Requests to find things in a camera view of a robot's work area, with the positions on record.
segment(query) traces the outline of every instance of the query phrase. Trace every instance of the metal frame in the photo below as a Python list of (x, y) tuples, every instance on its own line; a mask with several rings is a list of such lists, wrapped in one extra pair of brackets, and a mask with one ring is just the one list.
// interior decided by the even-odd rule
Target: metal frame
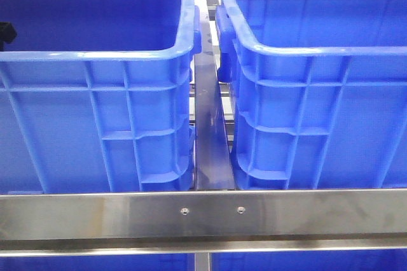
[(200, 5), (195, 56), (195, 190), (0, 196), (0, 256), (389, 249), (407, 247), (407, 189), (238, 191), (221, 90)]

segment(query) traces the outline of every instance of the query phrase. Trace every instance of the plastic crate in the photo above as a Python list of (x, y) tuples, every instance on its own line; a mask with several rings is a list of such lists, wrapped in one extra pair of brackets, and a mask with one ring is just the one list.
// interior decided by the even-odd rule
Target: plastic crate
[(190, 188), (194, 0), (0, 1), (0, 193)]
[(407, 0), (223, 0), (243, 189), (407, 186)]
[(406, 250), (213, 254), (213, 271), (402, 271)]
[(192, 254), (0, 258), (2, 271), (189, 271)]

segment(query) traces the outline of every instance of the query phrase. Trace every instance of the stainless steel bar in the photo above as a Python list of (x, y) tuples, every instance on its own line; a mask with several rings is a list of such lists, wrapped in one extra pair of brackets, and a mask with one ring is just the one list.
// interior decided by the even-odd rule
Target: stainless steel bar
[(279, 252), (279, 251), (327, 251), (356, 249), (400, 249), (407, 248), (406, 234), (363, 235), (344, 238), (297, 239), (268, 237), (225, 239), (195, 237), (149, 240), (149, 239), (92, 239), (92, 240), (46, 240), (39, 242), (0, 242), (0, 257), (12, 256), (86, 256), (128, 255), (164, 253), (227, 253), (227, 252)]
[(202, 53), (195, 55), (195, 121), (197, 128), (197, 190), (232, 190), (235, 181), (229, 158), (221, 91), (206, 0), (195, 0), (200, 9)]
[(24, 240), (383, 233), (407, 233), (407, 189), (0, 196), (0, 251)]

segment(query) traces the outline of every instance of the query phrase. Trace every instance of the black object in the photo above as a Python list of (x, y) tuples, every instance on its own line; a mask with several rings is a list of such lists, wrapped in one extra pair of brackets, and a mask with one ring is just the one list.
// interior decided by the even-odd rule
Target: black object
[(4, 50), (4, 42), (10, 44), (17, 37), (17, 31), (10, 22), (0, 22), (0, 52)]

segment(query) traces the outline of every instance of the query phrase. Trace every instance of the crate handle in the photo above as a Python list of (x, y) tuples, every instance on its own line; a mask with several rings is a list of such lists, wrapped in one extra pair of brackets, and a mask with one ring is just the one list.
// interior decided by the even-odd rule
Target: crate handle
[(199, 7), (195, 6), (195, 16), (193, 20), (193, 49), (192, 53), (202, 52), (202, 36)]
[(10, 44), (17, 37), (17, 32), (10, 22), (0, 22), (0, 52), (4, 51), (4, 42)]
[(221, 49), (221, 66), (217, 70), (217, 78), (222, 82), (231, 82), (231, 62), (229, 53), (235, 52), (233, 40), (236, 32), (224, 6), (216, 8), (216, 31)]

